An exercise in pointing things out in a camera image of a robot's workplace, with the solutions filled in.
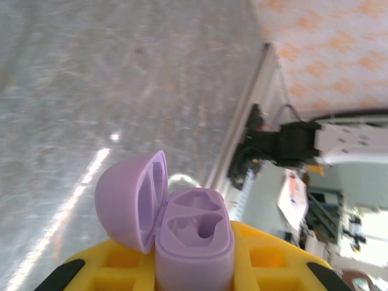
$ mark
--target yellow part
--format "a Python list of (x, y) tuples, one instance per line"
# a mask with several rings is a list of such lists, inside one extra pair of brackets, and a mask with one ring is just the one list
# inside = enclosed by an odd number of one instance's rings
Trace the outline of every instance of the yellow part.
[[(306, 265), (324, 260), (282, 239), (232, 221), (235, 274), (231, 291), (326, 291)], [(145, 255), (108, 240), (67, 261), (85, 266), (65, 291), (154, 291), (154, 250)]]
[(321, 176), (325, 175), (325, 170), (322, 165), (307, 165), (306, 170), (308, 172), (319, 173)]

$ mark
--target earbud case lid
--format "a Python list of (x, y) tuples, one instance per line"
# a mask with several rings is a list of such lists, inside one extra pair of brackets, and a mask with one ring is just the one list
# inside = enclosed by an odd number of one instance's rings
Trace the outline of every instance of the earbud case lid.
[(168, 195), (163, 151), (135, 156), (108, 168), (97, 182), (98, 219), (117, 243), (149, 253)]

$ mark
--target black strip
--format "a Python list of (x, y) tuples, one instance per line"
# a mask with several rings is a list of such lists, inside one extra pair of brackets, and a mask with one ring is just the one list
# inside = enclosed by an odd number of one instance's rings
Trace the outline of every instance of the black strip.
[(307, 266), (327, 291), (352, 291), (333, 270), (313, 262), (307, 263)]
[(83, 259), (75, 259), (60, 265), (54, 270), (35, 291), (63, 291), (77, 273), (85, 265)]
[(330, 118), (346, 118), (346, 117), (352, 118), (352, 117), (373, 116), (373, 115), (388, 115), (388, 108), (333, 112), (332, 114), (325, 114), (325, 115), (314, 117), (310, 120), (310, 122), (330, 119)]

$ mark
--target lavender plastic case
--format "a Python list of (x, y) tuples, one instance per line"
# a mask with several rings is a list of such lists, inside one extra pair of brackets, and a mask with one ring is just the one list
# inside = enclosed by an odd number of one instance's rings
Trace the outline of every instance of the lavender plastic case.
[(203, 188), (168, 195), (164, 152), (118, 162), (100, 177), (97, 216), (111, 239), (149, 253), (158, 290), (229, 290), (234, 236), (222, 196)]

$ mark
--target white ceiling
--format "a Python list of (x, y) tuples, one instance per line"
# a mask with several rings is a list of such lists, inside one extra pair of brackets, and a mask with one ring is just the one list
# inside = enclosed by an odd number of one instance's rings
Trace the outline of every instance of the white ceiling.
[(388, 105), (388, 1), (252, 1), (299, 111)]

